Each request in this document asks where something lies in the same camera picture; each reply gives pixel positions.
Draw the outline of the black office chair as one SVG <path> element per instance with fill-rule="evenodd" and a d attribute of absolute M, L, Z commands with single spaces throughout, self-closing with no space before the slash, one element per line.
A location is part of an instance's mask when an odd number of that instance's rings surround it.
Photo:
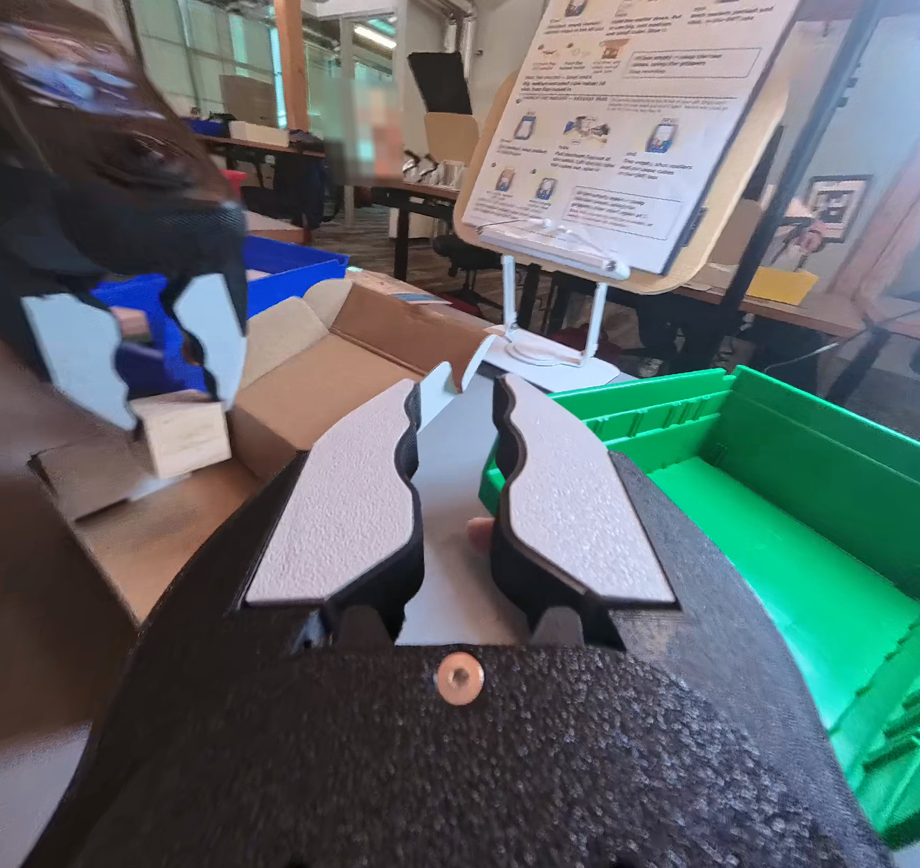
<path fill-rule="evenodd" d="M 480 315 L 482 306 L 502 312 L 503 307 L 499 301 L 483 296 L 476 289 L 477 277 L 481 272 L 499 272 L 501 277 L 502 265 L 498 253 L 470 244 L 454 233 L 437 235 L 432 240 L 431 247 L 434 253 L 448 262 L 448 276 L 464 274 L 462 287 L 442 292 L 439 294 L 440 297 L 449 301 L 455 308 L 471 314 Z"/>

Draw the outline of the white cardboard box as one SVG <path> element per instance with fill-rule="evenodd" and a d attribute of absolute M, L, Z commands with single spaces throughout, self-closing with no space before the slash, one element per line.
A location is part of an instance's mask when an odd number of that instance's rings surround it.
<path fill-rule="evenodd" d="M 248 322 L 246 367 L 225 413 L 232 458 L 156 477 L 140 425 L 29 459 L 52 505 L 136 627 L 224 521 L 336 422 L 402 379 L 428 423 L 466 390 L 491 334 L 450 308 L 328 279 Z"/>

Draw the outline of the wooden top table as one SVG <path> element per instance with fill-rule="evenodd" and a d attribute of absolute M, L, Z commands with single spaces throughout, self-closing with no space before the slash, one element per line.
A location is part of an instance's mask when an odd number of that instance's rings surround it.
<path fill-rule="evenodd" d="M 883 325 L 891 333 L 919 340 L 918 302 L 882 298 L 875 301 L 811 291 L 799 305 L 745 297 L 743 314 L 785 322 L 834 337 L 861 332 L 869 324 Z"/>

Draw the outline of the green plastic bin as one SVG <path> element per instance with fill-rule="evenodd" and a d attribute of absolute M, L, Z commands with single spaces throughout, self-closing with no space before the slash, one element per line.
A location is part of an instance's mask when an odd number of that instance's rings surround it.
<path fill-rule="evenodd" d="M 645 798 L 623 814 L 660 798 L 626 849 L 893 866 L 918 844 L 918 443 L 747 368 L 548 396 L 611 452 L 679 602 L 615 612 L 622 651 L 539 627 L 644 684 L 589 729 L 627 748 L 602 772 Z"/>

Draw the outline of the black panel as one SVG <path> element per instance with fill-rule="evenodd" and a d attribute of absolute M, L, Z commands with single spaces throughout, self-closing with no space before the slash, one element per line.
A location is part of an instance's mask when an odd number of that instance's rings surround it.
<path fill-rule="evenodd" d="M 416 51 L 407 61 L 427 113 L 473 114 L 460 52 Z"/>

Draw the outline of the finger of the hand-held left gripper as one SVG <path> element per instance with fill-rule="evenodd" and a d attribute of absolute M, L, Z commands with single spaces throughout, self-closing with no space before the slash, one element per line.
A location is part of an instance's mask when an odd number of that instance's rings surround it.
<path fill-rule="evenodd" d="M 21 305 L 54 388 L 89 414 L 134 430 L 129 387 L 116 367 L 121 324 L 109 308 L 71 293 L 24 297 Z"/>
<path fill-rule="evenodd" d="M 172 303 L 178 327 L 201 369 L 206 391 L 230 409 L 247 356 L 247 309 L 240 319 L 223 274 L 190 279 Z"/>

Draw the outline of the wooden post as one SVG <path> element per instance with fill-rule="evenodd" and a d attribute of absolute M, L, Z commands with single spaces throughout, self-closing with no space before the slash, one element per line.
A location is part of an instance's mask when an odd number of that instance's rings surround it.
<path fill-rule="evenodd" d="M 309 129 L 302 0 L 273 0 L 279 36 L 282 89 L 290 130 Z"/>

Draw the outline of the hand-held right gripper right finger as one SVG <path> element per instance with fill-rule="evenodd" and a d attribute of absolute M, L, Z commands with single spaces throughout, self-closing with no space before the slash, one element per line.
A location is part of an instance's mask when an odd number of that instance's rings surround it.
<path fill-rule="evenodd" d="M 614 613 L 679 608 L 611 452 L 577 417 L 512 373 L 495 382 L 503 475 L 490 572 L 536 637 L 559 610 L 585 644 L 626 645 Z"/>

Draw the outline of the black frame desk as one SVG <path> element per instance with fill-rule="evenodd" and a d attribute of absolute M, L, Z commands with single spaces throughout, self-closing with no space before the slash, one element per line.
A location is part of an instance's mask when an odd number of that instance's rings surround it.
<path fill-rule="evenodd" d="M 410 216 L 419 215 L 451 225 L 460 190 L 432 184 L 391 180 L 371 188 L 374 203 L 397 212 L 393 276 L 406 281 L 408 275 Z"/>

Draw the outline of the large wooden cube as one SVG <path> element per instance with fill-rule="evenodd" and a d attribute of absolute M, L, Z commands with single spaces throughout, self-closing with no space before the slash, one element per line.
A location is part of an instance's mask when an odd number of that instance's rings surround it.
<path fill-rule="evenodd" d="M 224 405 L 208 394 L 174 391 L 134 399 L 130 407 L 158 479 L 176 479 L 232 458 Z"/>

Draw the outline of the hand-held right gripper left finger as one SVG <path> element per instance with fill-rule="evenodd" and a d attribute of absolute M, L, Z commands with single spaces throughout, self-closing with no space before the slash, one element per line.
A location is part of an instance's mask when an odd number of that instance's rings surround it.
<path fill-rule="evenodd" d="M 246 506 L 245 609 L 303 609 L 327 632 L 355 610 L 389 639 L 424 576 L 420 391 L 402 379 L 336 422 Z"/>

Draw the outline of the black framed picture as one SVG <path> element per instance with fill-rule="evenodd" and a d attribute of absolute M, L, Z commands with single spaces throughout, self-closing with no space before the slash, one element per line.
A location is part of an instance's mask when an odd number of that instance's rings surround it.
<path fill-rule="evenodd" d="M 846 240 L 871 184 L 872 175 L 866 173 L 811 177 L 803 201 L 812 218 L 822 224 L 826 242 Z"/>

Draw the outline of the tan chair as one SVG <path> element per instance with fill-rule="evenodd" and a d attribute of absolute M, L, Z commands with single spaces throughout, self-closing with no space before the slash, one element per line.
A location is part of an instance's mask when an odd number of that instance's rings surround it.
<path fill-rule="evenodd" d="M 475 116 L 427 112 L 423 120 L 429 153 L 434 161 L 471 163 L 479 140 Z"/>

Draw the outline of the printed instruction sheet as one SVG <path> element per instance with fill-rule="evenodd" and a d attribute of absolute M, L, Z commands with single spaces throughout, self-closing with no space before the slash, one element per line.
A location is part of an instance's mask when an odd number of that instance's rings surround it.
<path fill-rule="evenodd" d="M 550 0 L 462 218 L 476 241 L 661 276 L 803 0 Z"/>

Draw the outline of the blue plastic bin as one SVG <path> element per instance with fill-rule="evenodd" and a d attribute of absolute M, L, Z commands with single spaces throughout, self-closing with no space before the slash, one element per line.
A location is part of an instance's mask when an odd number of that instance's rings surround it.
<path fill-rule="evenodd" d="M 249 236 L 244 261 L 247 269 L 266 275 L 248 283 L 247 316 L 252 318 L 284 299 L 303 296 L 316 283 L 343 278 L 348 257 Z M 123 344 L 116 354 L 116 368 L 132 400 L 176 391 L 207 391 L 202 368 L 188 363 L 181 353 L 178 323 L 160 301 L 165 287 L 165 276 L 146 274 L 101 283 L 93 290 L 110 310 L 119 307 L 144 313 L 150 343 Z"/>

